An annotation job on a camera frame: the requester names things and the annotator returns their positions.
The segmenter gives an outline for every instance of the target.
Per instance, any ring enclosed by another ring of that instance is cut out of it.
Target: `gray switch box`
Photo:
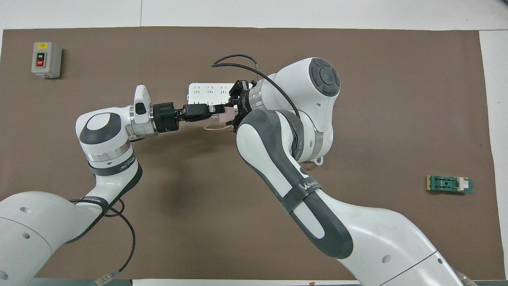
[[[62,49],[55,43],[34,43],[32,73],[45,78],[57,78],[60,76],[61,59]]]

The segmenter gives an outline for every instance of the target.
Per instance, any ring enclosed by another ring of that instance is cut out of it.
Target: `connector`
[[[427,176],[427,190],[473,193],[473,180],[463,177]]]
[[[115,276],[118,276],[118,271],[114,273],[105,274],[101,278],[97,278],[90,286],[102,286],[109,283]]]

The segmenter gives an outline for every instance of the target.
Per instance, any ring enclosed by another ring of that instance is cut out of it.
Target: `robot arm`
[[[246,107],[247,114],[237,128],[237,147],[309,240],[364,286],[462,285],[404,216],[337,201],[298,164],[315,160],[330,148],[331,111],[340,88],[333,67],[321,59],[305,59],[269,77],[286,90],[300,118],[262,80],[240,93],[244,104],[239,108]]]
[[[140,85],[133,105],[80,116],[76,135],[96,178],[95,188],[82,199],[92,203],[73,204],[35,191],[1,201],[0,245],[9,246],[0,247],[1,284],[28,285],[60,246],[85,235],[139,182],[143,171],[131,141],[178,130],[180,121],[203,120],[223,111],[221,105],[188,104],[182,109],[175,109],[172,102],[152,105],[146,87]]]

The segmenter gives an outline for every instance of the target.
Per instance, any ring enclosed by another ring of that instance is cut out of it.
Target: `white power strip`
[[[226,104],[229,90],[234,83],[197,83],[189,84],[187,100],[189,104],[206,103],[208,105]]]

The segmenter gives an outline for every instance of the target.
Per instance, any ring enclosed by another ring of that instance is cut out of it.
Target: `electronic component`
[[[463,177],[427,176],[427,190],[473,193],[473,180]]]
[[[32,73],[45,78],[60,76],[62,49],[55,43],[36,42],[32,53]]]

